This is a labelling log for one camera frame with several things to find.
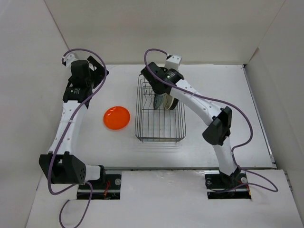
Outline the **cream and black plate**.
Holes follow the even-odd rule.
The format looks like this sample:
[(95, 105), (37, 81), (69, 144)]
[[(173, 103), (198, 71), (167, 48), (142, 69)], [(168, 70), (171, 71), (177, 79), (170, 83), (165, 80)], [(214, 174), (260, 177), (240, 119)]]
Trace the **cream and black plate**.
[(171, 95), (166, 94), (164, 98), (164, 109), (165, 110), (173, 110), (174, 98)]

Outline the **blue patterned ceramic plate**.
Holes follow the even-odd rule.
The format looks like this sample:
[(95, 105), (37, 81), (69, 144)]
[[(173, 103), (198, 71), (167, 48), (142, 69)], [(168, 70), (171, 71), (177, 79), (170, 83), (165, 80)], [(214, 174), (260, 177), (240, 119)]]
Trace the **blue patterned ceramic plate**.
[(154, 99), (153, 99), (153, 109), (154, 110), (158, 110), (161, 108), (161, 106), (163, 105), (164, 97), (165, 97), (164, 94), (162, 94), (162, 95), (155, 94), (154, 95)]

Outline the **orange plate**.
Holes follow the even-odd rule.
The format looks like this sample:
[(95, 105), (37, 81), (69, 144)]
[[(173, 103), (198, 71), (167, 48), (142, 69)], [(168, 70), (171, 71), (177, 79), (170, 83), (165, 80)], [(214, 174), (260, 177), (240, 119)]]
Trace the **orange plate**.
[(129, 111), (122, 106), (109, 108), (103, 117), (105, 126), (110, 130), (121, 130), (125, 128), (131, 119)]

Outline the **clear glass plate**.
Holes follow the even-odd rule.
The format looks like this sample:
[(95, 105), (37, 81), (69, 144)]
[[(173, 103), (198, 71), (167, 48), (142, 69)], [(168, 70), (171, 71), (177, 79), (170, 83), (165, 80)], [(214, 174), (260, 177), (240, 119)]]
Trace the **clear glass plate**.
[(152, 94), (150, 96), (151, 100), (150, 100), (150, 103), (149, 103), (148, 108), (147, 108), (148, 110), (155, 110), (155, 105), (154, 105), (155, 95), (156, 94)]

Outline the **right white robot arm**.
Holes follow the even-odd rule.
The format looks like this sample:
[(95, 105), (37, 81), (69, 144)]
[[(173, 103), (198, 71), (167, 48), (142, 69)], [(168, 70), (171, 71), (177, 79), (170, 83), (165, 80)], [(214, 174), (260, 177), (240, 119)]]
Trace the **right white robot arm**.
[(235, 184), (237, 167), (233, 162), (229, 138), (232, 110), (197, 97), (199, 93), (175, 69), (164, 70), (151, 62), (141, 70), (141, 74), (156, 94), (167, 94), (183, 102), (203, 120), (207, 128), (202, 137), (215, 151), (219, 163), (219, 181), (225, 187)]

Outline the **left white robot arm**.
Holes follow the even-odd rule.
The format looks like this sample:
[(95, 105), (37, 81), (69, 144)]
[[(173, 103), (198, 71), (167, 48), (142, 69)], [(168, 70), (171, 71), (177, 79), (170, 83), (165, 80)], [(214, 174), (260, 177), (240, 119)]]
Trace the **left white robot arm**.
[(40, 155), (39, 165), (52, 184), (83, 184), (90, 181), (99, 189), (106, 184), (104, 167), (87, 165), (74, 153), (93, 90), (109, 72), (92, 56), (86, 60), (77, 60), (70, 55), (65, 65), (70, 69), (71, 76), (63, 95), (61, 119), (48, 152)]

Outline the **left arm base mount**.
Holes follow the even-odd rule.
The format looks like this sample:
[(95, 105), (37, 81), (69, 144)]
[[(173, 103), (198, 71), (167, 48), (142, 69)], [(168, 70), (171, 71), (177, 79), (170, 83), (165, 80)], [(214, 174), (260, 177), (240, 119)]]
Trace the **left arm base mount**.
[[(92, 200), (119, 200), (121, 195), (122, 172), (106, 171), (105, 182), (101, 180), (90, 180), (93, 187)], [(88, 200), (90, 196), (90, 187), (79, 185), (76, 199)]]

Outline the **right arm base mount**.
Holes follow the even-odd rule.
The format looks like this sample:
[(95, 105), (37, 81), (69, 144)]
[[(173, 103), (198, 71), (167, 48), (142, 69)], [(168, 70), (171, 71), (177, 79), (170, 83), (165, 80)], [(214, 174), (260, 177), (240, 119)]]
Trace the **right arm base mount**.
[(251, 192), (247, 183), (247, 175), (241, 172), (232, 182), (224, 182), (219, 172), (206, 172), (205, 185), (207, 188), (207, 197), (209, 200), (236, 200), (251, 199)]

